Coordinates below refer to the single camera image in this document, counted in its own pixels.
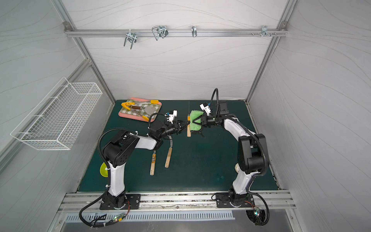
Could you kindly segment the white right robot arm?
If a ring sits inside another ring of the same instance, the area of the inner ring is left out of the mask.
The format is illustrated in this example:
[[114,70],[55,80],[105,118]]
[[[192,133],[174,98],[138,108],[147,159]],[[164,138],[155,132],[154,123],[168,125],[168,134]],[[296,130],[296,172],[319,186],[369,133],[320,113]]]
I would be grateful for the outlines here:
[[256,177],[264,176],[269,168],[270,159],[266,138],[243,125],[229,111],[221,111],[219,107],[215,114],[207,104],[200,105],[201,111],[190,112],[190,132],[201,132],[205,127],[221,126],[238,142],[237,162],[239,171],[233,181],[233,192],[238,195],[247,194]]

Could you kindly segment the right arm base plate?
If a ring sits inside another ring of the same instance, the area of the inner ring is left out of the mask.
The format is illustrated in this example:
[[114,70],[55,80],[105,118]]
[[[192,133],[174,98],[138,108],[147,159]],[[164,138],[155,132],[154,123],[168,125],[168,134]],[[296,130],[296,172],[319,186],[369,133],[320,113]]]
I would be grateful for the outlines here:
[[216,202],[217,208],[253,208],[254,199],[251,194],[235,194],[233,192],[217,192],[211,199]]

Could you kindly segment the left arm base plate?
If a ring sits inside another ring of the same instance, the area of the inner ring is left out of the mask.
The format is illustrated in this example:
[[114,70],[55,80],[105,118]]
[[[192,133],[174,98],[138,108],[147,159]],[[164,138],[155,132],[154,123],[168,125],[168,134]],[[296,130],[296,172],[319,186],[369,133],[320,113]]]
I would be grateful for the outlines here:
[[100,210],[124,210],[124,209],[138,209],[141,200],[141,194],[121,194],[113,196],[107,193],[102,198]]

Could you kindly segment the green and black rag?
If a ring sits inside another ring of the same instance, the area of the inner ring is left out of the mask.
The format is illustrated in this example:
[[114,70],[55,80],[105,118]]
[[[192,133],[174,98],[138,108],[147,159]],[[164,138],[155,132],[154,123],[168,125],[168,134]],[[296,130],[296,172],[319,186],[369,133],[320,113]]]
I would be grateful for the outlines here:
[[204,115],[203,111],[193,110],[190,112],[189,119],[189,129],[191,134],[200,134],[202,135],[203,125],[202,125],[202,117]]

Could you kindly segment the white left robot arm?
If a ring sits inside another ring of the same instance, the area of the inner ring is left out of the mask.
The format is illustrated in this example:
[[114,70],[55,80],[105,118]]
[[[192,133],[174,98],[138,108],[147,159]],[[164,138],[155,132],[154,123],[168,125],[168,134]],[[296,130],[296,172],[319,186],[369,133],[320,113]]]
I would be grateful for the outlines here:
[[187,129],[189,121],[154,121],[148,125],[148,133],[140,134],[126,128],[113,128],[104,132],[98,140],[97,149],[108,168],[107,194],[118,197],[125,191],[125,165],[135,149],[155,151],[165,137],[180,134]]

